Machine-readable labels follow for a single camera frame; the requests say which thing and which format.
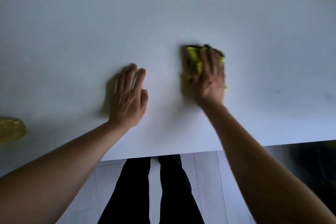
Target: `dark fabric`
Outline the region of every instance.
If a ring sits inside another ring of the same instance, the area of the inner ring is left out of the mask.
[[[180,155],[159,157],[162,199],[160,224],[204,224],[191,186],[181,164]],[[115,190],[98,224],[150,223],[149,181],[151,158],[128,159]]]

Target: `dark spot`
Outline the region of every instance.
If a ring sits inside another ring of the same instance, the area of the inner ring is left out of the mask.
[[[329,104],[335,104],[336,101],[333,98],[333,95],[331,95],[329,92],[323,92],[323,97],[325,99],[325,101]]]

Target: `hand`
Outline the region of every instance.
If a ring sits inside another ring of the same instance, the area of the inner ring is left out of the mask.
[[[192,94],[199,106],[208,102],[223,104],[225,91],[224,65],[219,60],[219,54],[214,49],[205,52],[203,48],[199,51],[202,60],[202,75],[199,76],[194,70],[191,75]]]
[[[137,65],[124,67],[117,74],[112,85],[112,99],[109,123],[123,124],[127,128],[136,126],[145,114],[148,93],[142,89],[145,69]]]

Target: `person's left arm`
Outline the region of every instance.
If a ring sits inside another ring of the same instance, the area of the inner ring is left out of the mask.
[[[96,163],[143,117],[145,70],[117,75],[108,122],[0,178],[0,223],[52,224],[74,199]]]

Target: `pant leg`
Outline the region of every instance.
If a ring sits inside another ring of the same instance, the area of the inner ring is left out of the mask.
[[[162,186],[160,224],[204,224],[180,155],[161,156],[159,162]]]
[[[150,224],[148,181],[150,166],[150,157],[130,158],[126,161],[98,224]]]

